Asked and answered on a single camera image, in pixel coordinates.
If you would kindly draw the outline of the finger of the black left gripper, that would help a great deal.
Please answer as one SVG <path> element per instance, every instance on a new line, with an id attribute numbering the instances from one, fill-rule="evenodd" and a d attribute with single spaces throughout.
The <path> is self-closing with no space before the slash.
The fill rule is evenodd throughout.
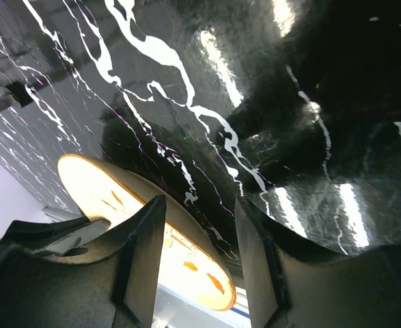
<path id="1" fill-rule="evenodd" d="M 56 223 L 15 220 L 0 240 L 0 246 L 18 245 L 41 256 L 62 256 L 104 234 L 110 226 L 106 219 L 91 221 L 86 216 Z"/>

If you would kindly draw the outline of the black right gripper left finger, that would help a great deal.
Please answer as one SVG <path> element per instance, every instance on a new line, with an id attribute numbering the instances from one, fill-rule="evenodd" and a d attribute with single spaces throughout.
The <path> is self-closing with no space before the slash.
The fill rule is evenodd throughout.
<path id="1" fill-rule="evenodd" d="M 150 327 L 163 227 L 134 228 L 62 256 L 0 246 L 0 327 Z"/>

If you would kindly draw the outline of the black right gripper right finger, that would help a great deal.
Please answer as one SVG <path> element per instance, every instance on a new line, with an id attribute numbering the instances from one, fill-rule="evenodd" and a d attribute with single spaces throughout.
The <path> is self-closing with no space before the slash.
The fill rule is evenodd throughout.
<path id="1" fill-rule="evenodd" d="M 243 197 L 235 218 L 252 327 L 401 327 L 401 245 L 342 255 Z"/>

